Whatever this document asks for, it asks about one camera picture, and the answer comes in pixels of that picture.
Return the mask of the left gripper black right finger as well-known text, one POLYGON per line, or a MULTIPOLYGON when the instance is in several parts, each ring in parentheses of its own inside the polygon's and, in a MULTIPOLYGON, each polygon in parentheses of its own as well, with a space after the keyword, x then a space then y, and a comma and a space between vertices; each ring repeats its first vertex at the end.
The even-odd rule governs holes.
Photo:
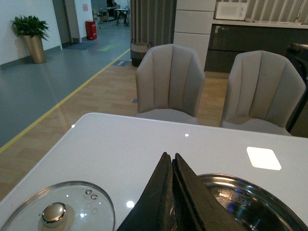
POLYGON ((183 157, 175 154, 173 167, 174 208, 179 231, 244 231, 211 194, 183 157))

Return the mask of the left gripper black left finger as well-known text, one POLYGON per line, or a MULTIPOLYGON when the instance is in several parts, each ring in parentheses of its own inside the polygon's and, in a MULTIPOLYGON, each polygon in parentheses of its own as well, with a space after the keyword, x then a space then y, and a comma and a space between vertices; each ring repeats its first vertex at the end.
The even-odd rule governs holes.
POLYGON ((172 164, 164 152, 138 202, 119 231, 168 231, 172 207, 172 164))

